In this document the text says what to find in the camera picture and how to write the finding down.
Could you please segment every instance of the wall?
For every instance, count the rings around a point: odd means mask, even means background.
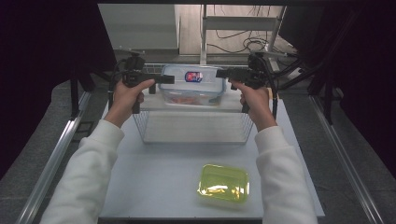
[[[113,49],[178,49],[178,6],[99,4]]]

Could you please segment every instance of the metal frame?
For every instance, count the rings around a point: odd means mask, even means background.
[[[321,106],[319,98],[317,96],[310,96],[309,98],[315,108],[315,111],[317,112],[320,123],[322,124],[327,136],[329,137],[329,140],[332,143],[332,148],[334,149],[335,154],[337,155],[341,165],[343,166],[346,176],[349,179],[352,188],[355,190],[355,193],[359,201],[361,202],[361,206],[364,212],[370,220],[370,223],[384,223],[384,220],[379,214],[378,208],[370,194],[370,191],[364,185],[361,177],[359,176],[358,172],[355,169],[355,166],[352,163],[352,160],[347,155],[347,151],[344,148],[344,145],[341,142],[340,138],[338,137],[337,132],[335,131],[334,127],[329,124],[329,122],[326,120],[325,116],[321,112],[323,111],[323,108]]]
[[[17,221],[15,223],[32,223],[35,219],[35,215],[43,202],[44,197],[52,183],[52,179],[58,171],[59,165],[64,157],[74,133],[81,121],[81,118],[87,108],[88,101],[90,100],[91,94],[84,92],[79,99],[79,111],[74,119],[67,122],[64,132],[62,133],[58,143],[53,149],[52,154],[49,157],[49,161],[44,167],[41,176],[38,178],[35,188],[30,194],[25,206],[23,207]]]
[[[206,16],[206,5],[204,5],[204,14],[202,17],[202,40],[201,40],[201,56],[200,64],[206,64],[206,31],[208,30],[251,30],[251,31],[272,31],[271,39],[266,48],[272,51],[279,32],[280,23],[285,13],[282,7],[279,14],[275,18],[263,17],[216,17]]]

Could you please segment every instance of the hand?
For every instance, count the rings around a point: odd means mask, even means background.
[[[240,102],[249,105],[248,115],[256,124],[258,132],[277,125],[269,107],[269,94],[266,88],[253,90],[241,82],[235,80],[230,82],[242,92]]]
[[[134,102],[143,103],[144,94],[142,90],[152,86],[154,79],[141,82],[139,85],[128,88],[120,80],[114,92],[114,102],[105,116],[105,120],[117,125],[119,128],[132,115]]]

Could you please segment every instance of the food container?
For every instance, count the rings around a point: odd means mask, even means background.
[[[244,203],[248,198],[248,190],[248,174],[245,170],[207,164],[202,169],[197,191],[200,196],[221,205]]]
[[[168,104],[216,106],[225,92],[225,79],[216,77],[219,67],[169,64],[162,75],[175,76],[175,84],[160,84]]]

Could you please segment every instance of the aluminum rail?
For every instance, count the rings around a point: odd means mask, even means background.
[[[344,145],[342,144],[340,138],[338,137],[337,132],[335,131],[334,127],[327,122],[326,118],[321,112],[323,111],[323,108],[321,106],[319,98],[317,96],[310,96],[309,98],[317,112],[320,123],[323,125],[326,134],[332,142],[334,152],[335,154],[337,154],[338,159],[344,168],[346,176],[349,179],[352,188],[355,190],[355,193],[358,196],[358,199],[361,202],[361,206],[366,213],[368,219],[370,220],[370,223],[384,223],[384,220],[379,214],[378,208],[375,205],[370,191],[364,185],[361,177],[355,169],[355,166],[347,155],[347,151],[344,148]]]
[[[59,138],[58,143],[53,149],[52,154],[49,157],[49,161],[44,167],[41,176],[38,178],[35,183],[35,188],[30,194],[25,206],[23,207],[20,216],[18,217],[15,223],[19,224],[30,224],[35,219],[35,215],[37,214],[38,209],[40,208],[41,203],[43,202],[44,197],[47,194],[47,191],[52,183],[52,179],[58,171],[59,165],[61,164],[62,159],[64,158],[64,153],[66,152],[74,133],[81,121],[82,116],[84,115],[85,109],[87,108],[88,101],[91,97],[91,94],[88,92],[84,92],[79,99],[79,111],[74,120],[69,120],[64,128],[64,132]]]

